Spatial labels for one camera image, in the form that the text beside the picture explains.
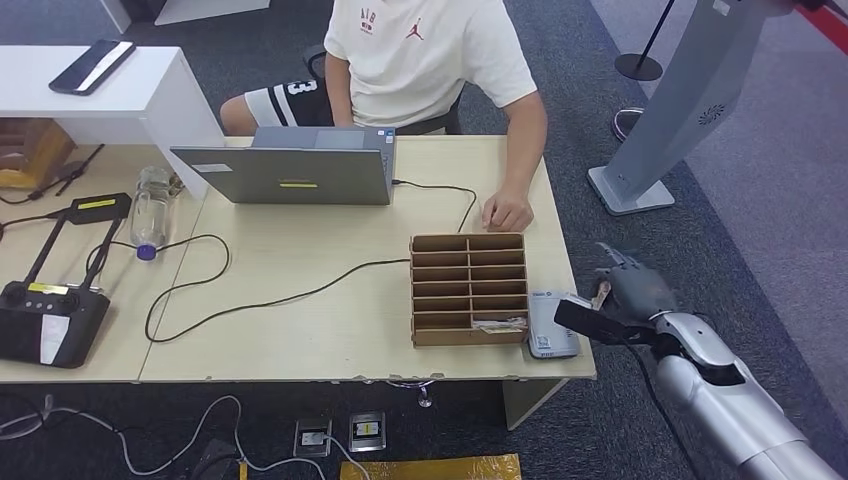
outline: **white cable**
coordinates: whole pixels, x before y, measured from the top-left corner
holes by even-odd
[[[14,420],[6,422],[3,425],[0,425],[0,432],[2,432],[4,429],[6,429],[8,427],[11,427],[12,425],[17,425],[18,423],[22,423],[22,422],[25,422],[27,420],[31,420],[33,418],[38,418],[39,415],[41,415],[42,418],[45,421],[47,420],[47,417],[49,417],[51,413],[55,413],[55,412],[65,412],[65,413],[77,415],[77,416],[86,418],[88,420],[91,420],[92,422],[100,425],[101,427],[105,428],[106,430],[109,430],[110,432],[113,432],[116,435],[118,435],[118,438],[121,440],[121,448],[124,452],[124,462],[127,464],[127,468],[130,470],[130,472],[132,472],[133,475],[137,475],[137,476],[140,476],[140,477],[147,477],[147,476],[155,475],[155,474],[161,472],[162,470],[168,468],[172,463],[177,461],[177,459],[180,458],[186,451],[188,451],[188,449],[191,448],[192,445],[194,445],[194,442],[197,441],[197,436],[200,434],[200,430],[201,430],[201,428],[203,428],[203,423],[206,422],[206,417],[209,416],[209,412],[212,411],[212,408],[214,408],[215,405],[223,402],[224,400],[232,400],[233,402],[235,402],[236,406],[238,407],[238,413],[236,414],[235,427],[233,428],[233,438],[235,439],[236,448],[238,449],[239,455],[241,456],[241,460],[243,460],[244,463],[246,463],[250,468],[257,470],[257,471],[260,471],[260,472],[266,472],[268,470],[271,470],[272,468],[276,468],[276,467],[278,467],[280,465],[284,465],[286,463],[292,463],[292,462],[308,463],[308,464],[314,466],[316,470],[318,470],[318,476],[321,477],[321,480],[327,480],[327,478],[324,476],[324,472],[321,470],[321,466],[318,465],[318,463],[316,463],[315,461],[309,460],[309,459],[306,459],[306,458],[288,458],[288,459],[285,459],[285,460],[280,460],[278,462],[274,462],[274,463],[272,463],[272,464],[270,464],[266,467],[259,467],[259,466],[255,465],[254,463],[252,463],[247,458],[247,455],[245,455],[244,449],[242,449],[242,447],[241,447],[241,440],[239,439],[239,436],[238,436],[238,427],[239,427],[239,422],[241,421],[241,410],[242,410],[241,402],[239,401],[238,398],[236,398],[232,395],[224,395],[223,397],[218,398],[217,400],[212,402],[208,407],[206,407],[206,411],[203,412],[203,416],[200,417],[200,422],[197,424],[197,428],[194,429],[194,435],[192,435],[191,440],[189,440],[189,442],[185,445],[185,447],[183,447],[182,450],[180,450],[176,455],[171,457],[170,460],[168,460],[167,462],[165,462],[161,466],[154,468],[153,470],[148,470],[148,471],[136,470],[136,468],[133,466],[132,461],[130,460],[129,448],[127,447],[127,438],[124,436],[123,432],[116,430],[115,427],[110,425],[105,420],[97,418],[94,415],[91,415],[90,413],[86,413],[86,412],[83,412],[81,410],[76,410],[76,409],[67,408],[67,407],[53,408],[52,399],[53,399],[53,397],[51,395],[48,395],[47,397],[45,397],[45,410],[44,410],[44,412],[42,412],[40,414],[39,413],[31,413],[29,415],[25,415],[23,417],[16,418]],[[17,439],[17,438],[25,437],[25,436],[37,431],[39,428],[41,428],[42,425],[44,425],[44,423],[42,421],[38,421],[32,427],[26,428],[26,429],[24,429],[20,432],[15,432],[13,434],[9,434],[7,436],[0,437],[0,441],[2,441],[2,440],[14,440],[14,439]],[[347,452],[344,452],[344,453],[345,453],[345,456],[347,456],[347,458],[351,462],[353,462],[353,460],[350,458],[350,456],[347,455]]]
[[[18,438],[26,437],[27,435],[34,433],[36,430],[44,426],[44,422],[47,421],[47,417],[50,416],[50,412],[53,408],[53,395],[45,395],[44,397],[44,409],[39,413],[30,413],[29,415],[24,415],[23,417],[16,418],[10,422],[6,422],[3,425],[0,425],[0,432],[11,427],[12,425],[17,425],[19,423],[23,423],[27,420],[31,420],[33,418],[37,418],[37,422],[33,422],[31,426],[25,428],[19,432],[10,433],[7,435],[0,436],[0,441],[6,440],[16,440]]]
[[[352,464],[356,465],[356,468],[358,468],[359,470],[361,470],[361,471],[362,471],[362,474],[363,474],[363,475],[365,475],[365,480],[371,480],[371,475],[368,475],[368,470],[365,470],[365,467],[363,467],[361,463],[359,463],[359,462],[357,462],[356,460],[354,460],[354,459],[350,458],[350,454],[349,454],[349,453],[347,453],[347,449],[345,449],[345,448],[342,446],[342,444],[341,444],[341,443],[339,443],[339,441],[338,441],[338,440],[336,440],[335,438],[331,437],[330,435],[324,435],[324,438],[326,438],[326,439],[330,440],[331,442],[335,443],[337,447],[339,447],[339,450],[341,450],[341,451],[342,451],[342,453],[344,453],[344,454],[345,454],[345,457],[347,457],[348,461],[350,461],[350,463],[352,463]]]

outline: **white t-shirt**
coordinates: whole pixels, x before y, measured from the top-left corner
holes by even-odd
[[[536,91],[503,0],[336,0],[324,48],[350,62],[358,125],[444,115],[466,81],[499,108]]]

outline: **red stripe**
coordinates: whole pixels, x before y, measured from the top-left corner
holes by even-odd
[[[811,12],[799,6],[798,11],[834,45],[848,55],[848,25],[843,23],[835,13],[826,7]]]

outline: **cardboard organizer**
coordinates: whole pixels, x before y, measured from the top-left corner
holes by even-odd
[[[528,319],[524,237],[418,235],[410,242],[415,346],[521,343],[523,328],[490,333],[472,320]]]

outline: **cardboard slot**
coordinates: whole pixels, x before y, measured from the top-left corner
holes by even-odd
[[[471,315],[468,312],[416,313],[412,318],[416,330],[471,328]]]
[[[413,252],[464,252],[468,241],[460,235],[431,235],[412,239]]]
[[[524,280],[525,278],[524,266],[471,269],[471,280]]]
[[[471,265],[524,265],[523,250],[471,252]]]
[[[480,311],[474,312],[471,314],[472,320],[488,320],[488,321],[505,321],[510,318],[515,317],[524,317],[528,318],[529,313],[527,310],[493,310],[493,311]]]
[[[470,307],[471,301],[468,297],[433,297],[412,299],[413,313],[461,312],[469,310]]]
[[[413,267],[465,267],[468,266],[467,253],[413,253]]]
[[[489,234],[468,237],[469,250],[514,250],[524,248],[524,237],[519,234]]]
[[[474,311],[482,310],[526,310],[527,295],[498,296],[498,297],[474,297],[471,300],[471,308]]]
[[[471,284],[472,295],[527,295],[527,282],[494,281],[475,282]]]
[[[522,343],[527,331],[488,334],[482,330],[419,330],[413,336],[416,347],[459,345],[508,345]]]
[[[413,283],[413,297],[465,297],[468,296],[470,285],[465,282],[428,282],[428,283]]]
[[[413,282],[454,282],[468,280],[468,269],[459,268],[413,268]]]

